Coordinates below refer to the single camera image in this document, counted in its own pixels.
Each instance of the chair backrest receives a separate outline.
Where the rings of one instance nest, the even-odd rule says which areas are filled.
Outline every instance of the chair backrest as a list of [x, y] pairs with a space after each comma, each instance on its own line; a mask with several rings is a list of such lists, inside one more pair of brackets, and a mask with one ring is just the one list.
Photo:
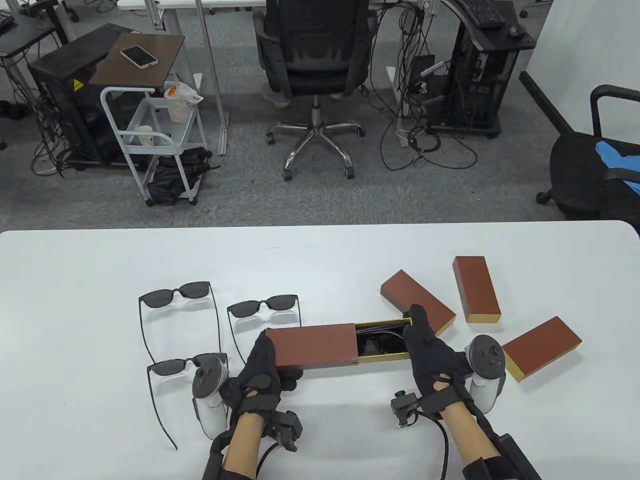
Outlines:
[[368, 11], [368, 0], [268, 0], [265, 29], [280, 39], [287, 70], [345, 71]]

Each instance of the sunglasses temple arm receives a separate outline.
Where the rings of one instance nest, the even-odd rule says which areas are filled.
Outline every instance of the sunglasses temple arm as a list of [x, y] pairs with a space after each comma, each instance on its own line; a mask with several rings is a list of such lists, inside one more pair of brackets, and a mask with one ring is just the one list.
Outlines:
[[207, 283], [209, 284], [209, 291], [211, 291], [213, 307], [216, 309], [216, 322], [218, 322], [218, 352], [222, 353], [222, 337], [220, 337], [220, 315], [218, 314], [218, 304], [216, 303], [216, 296], [213, 294], [213, 287], [211, 286], [211, 282]]
[[151, 403], [154, 406], [154, 412], [156, 413], [156, 418], [158, 419], [158, 423], [160, 424], [160, 427], [162, 428], [162, 431], [164, 432], [166, 437], [173, 444], [173, 448], [175, 448], [177, 450], [178, 449], [178, 445], [175, 444], [175, 442], [171, 438], [171, 435], [169, 435], [169, 432], [167, 432], [166, 428], [164, 428], [162, 420], [160, 420], [160, 415], [158, 414], [158, 409], [156, 408], [156, 399], [154, 398], [154, 390], [151, 387], [151, 375], [149, 374], [149, 369], [147, 369], [147, 381], [149, 383], [149, 394], [151, 395]]
[[234, 340], [236, 351], [238, 352], [238, 355], [240, 355], [240, 360], [242, 360], [242, 363], [246, 365], [246, 362], [242, 356], [242, 353], [240, 353], [240, 349], [238, 348], [238, 343], [236, 342], [236, 336], [234, 335], [234, 328], [231, 326], [231, 317], [229, 316], [229, 309], [227, 309], [227, 320], [229, 320], [229, 330], [231, 330], [231, 338]]
[[140, 317], [140, 331], [142, 332], [142, 341], [145, 343], [145, 348], [147, 349], [147, 353], [149, 357], [151, 357], [151, 361], [155, 363], [154, 356], [151, 355], [151, 351], [149, 350], [149, 346], [147, 345], [147, 338], [145, 337], [145, 328], [142, 326], [142, 300], [138, 298], [138, 317]]
[[300, 299], [296, 295], [296, 303], [298, 304], [298, 323], [302, 326], [302, 314], [300, 313]]

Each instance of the keyboard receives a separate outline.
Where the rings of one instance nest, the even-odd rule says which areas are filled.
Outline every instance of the keyboard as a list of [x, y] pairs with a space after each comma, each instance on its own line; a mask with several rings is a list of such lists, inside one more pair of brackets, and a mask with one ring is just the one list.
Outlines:
[[480, 30], [500, 28], [505, 23], [493, 0], [456, 0], [456, 3]]
[[9, 12], [0, 10], [0, 32], [5, 31], [7, 28], [13, 25], [13, 23], [15, 23], [13, 15]]

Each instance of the blue cloth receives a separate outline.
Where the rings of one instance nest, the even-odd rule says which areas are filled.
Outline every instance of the blue cloth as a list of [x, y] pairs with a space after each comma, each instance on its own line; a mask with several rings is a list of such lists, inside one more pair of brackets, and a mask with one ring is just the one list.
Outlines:
[[[602, 162], [609, 168], [626, 168], [627, 170], [635, 170], [636, 172], [640, 172], [640, 156], [623, 157], [606, 141], [598, 142], [598, 144], [596, 145], [596, 152], [600, 154]], [[629, 185], [633, 191], [640, 195], [640, 184], [633, 182], [625, 183]]]

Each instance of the brown table top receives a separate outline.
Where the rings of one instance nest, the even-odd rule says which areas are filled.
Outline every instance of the brown table top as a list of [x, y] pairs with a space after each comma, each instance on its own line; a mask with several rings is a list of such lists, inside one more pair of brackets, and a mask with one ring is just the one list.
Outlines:
[[[90, 84], [139, 88], [161, 88], [184, 43], [182, 35], [122, 33]], [[152, 67], [140, 69], [120, 51], [139, 45], [158, 59]]]

